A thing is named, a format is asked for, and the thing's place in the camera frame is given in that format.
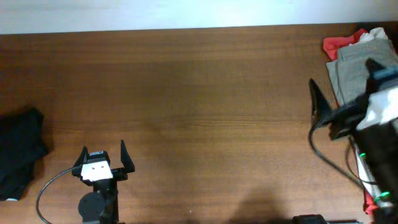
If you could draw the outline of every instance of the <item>gray cloth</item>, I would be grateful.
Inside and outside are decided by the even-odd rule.
[[[392,42],[381,39],[340,48],[338,59],[326,63],[331,85],[340,105],[366,91],[369,73],[365,61],[369,58],[385,67],[398,65],[398,55]]]

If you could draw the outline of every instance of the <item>wood grain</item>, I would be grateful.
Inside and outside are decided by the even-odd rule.
[[[321,213],[358,218],[363,193],[307,144],[308,79],[333,100],[322,39],[354,24],[142,30],[0,36],[0,113],[45,115],[52,152],[1,223],[40,223],[39,189],[73,165],[84,145],[136,165],[119,183],[126,223],[250,223]],[[343,165],[346,142],[317,144]],[[79,223],[91,189],[67,175],[44,193],[42,213]]]

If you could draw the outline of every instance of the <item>white background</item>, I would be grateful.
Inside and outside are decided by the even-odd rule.
[[[398,0],[0,0],[0,34],[397,20]]]

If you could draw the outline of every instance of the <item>green led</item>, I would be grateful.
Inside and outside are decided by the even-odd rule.
[[[390,194],[390,192],[383,192],[380,194],[380,197],[387,197]]]

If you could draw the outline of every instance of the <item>red fabric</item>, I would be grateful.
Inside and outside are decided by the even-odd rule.
[[[337,59],[337,50],[342,47],[347,47],[349,44],[355,44],[359,41],[362,34],[368,33],[364,29],[356,31],[349,37],[327,37],[323,39],[323,49],[328,54],[332,61]]]
[[[365,191],[364,212],[368,215],[373,215],[373,210],[377,209],[377,205],[373,202],[373,198]]]

